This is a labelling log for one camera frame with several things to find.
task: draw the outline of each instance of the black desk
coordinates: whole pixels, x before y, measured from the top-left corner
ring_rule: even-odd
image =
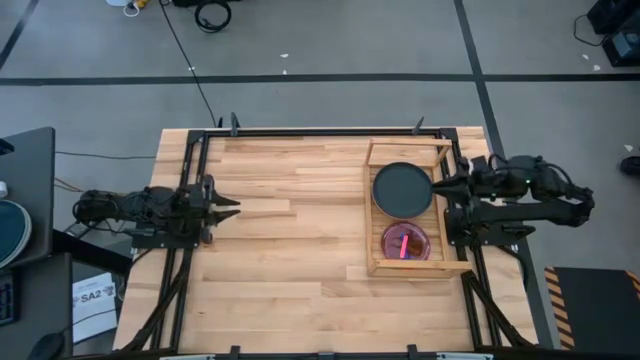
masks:
[[[28,131],[5,140],[15,151],[0,156],[0,181],[7,183],[7,200],[22,205],[32,221],[29,243],[6,268],[17,278],[18,321],[0,327],[0,358],[21,360],[27,358],[42,336],[70,327],[73,260],[126,277],[131,259],[53,229],[55,131],[52,128]],[[72,329],[64,335],[62,356],[71,356]]]

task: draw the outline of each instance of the wooden crate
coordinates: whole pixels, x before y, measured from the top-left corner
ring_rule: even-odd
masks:
[[[391,151],[393,156],[400,153],[399,146],[428,147],[429,152],[421,154],[420,163],[415,163],[423,169],[431,178],[432,182],[442,179],[440,163],[451,150],[451,141],[444,139],[409,139],[409,138],[372,138],[367,149],[366,160],[363,169],[364,197],[365,197],[365,226],[366,226],[366,251],[367,251],[367,272],[369,276],[390,276],[408,278],[450,278],[471,270],[471,263],[468,261],[455,261],[447,242],[447,233],[444,222],[444,210],[446,201],[438,199],[433,195],[431,206],[423,214],[408,220],[421,227],[431,243],[431,253],[427,260],[391,260],[387,259],[381,248],[380,240],[384,230],[391,224],[398,221],[383,213],[375,205],[371,193],[373,180],[384,166],[395,161],[406,161],[407,159],[392,160],[391,156],[382,156],[372,160],[374,146],[390,145],[396,148]]]

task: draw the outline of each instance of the butcher block tabletop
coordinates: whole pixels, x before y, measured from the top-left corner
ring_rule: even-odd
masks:
[[[488,155],[482,127],[457,131],[463,156]],[[188,132],[163,131],[151,186],[179,184]],[[459,276],[367,276],[362,171],[370,138],[211,140],[205,173],[221,195],[241,202],[242,212],[213,230],[212,245],[194,252],[180,353],[228,353],[232,345],[243,353],[404,352],[407,344],[420,351],[473,349]],[[428,151],[391,146],[372,156],[411,162]],[[131,270],[114,348],[128,343],[155,307],[166,253],[153,250]],[[535,343],[517,260],[492,247],[484,257],[495,302]],[[172,309],[162,345],[169,342]]]

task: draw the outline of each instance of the concrete floor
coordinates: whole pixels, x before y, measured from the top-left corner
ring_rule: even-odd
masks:
[[[485,74],[640,72],[614,69],[600,48],[573,39],[573,18],[593,3],[463,1]],[[0,2],[0,45],[28,4]],[[187,11],[167,8],[201,76],[282,75],[284,70],[471,74],[451,0],[397,0],[391,6],[382,0],[246,0],[231,7],[231,25],[217,35],[201,33]],[[597,40],[588,23],[580,29]],[[600,70],[594,71],[594,65]],[[0,83],[10,78],[142,76],[190,76],[155,1],[133,19],[102,0],[40,1],[4,66],[0,62]],[[218,117],[228,118],[234,111],[244,127],[412,125],[421,116],[424,125],[484,126],[476,84],[468,79],[204,84],[203,90]],[[623,145],[640,145],[640,83],[501,82],[487,88],[507,155],[543,155],[595,191],[596,209],[585,226],[541,223],[529,237],[553,324],[539,276],[544,266],[640,274],[634,227],[640,182],[616,170],[617,162],[629,155]],[[153,155],[163,128],[211,126],[192,84],[0,86],[0,109],[0,136],[53,126],[59,150],[110,155]],[[56,175],[83,189],[126,192],[148,183],[152,165],[150,160],[58,156]],[[78,195],[56,189],[55,197],[55,227],[63,229],[72,222],[70,209]],[[126,239],[104,234],[91,239],[102,246],[126,244]],[[78,274],[93,275],[83,269]],[[558,346],[557,332],[551,332]],[[101,336],[76,351],[108,351],[111,341],[112,335]]]

